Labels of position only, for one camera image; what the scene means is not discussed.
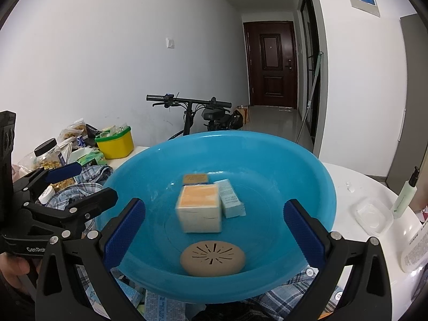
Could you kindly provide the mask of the person's left hand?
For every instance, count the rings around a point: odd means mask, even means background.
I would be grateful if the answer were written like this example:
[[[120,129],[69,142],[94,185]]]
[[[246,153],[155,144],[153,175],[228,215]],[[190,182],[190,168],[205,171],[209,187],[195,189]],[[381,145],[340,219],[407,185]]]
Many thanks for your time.
[[[26,276],[30,272],[30,265],[26,259],[3,253],[0,256],[0,268],[1,274],[11,287],[24,294],[30,294],[20,280],[21,276]]]

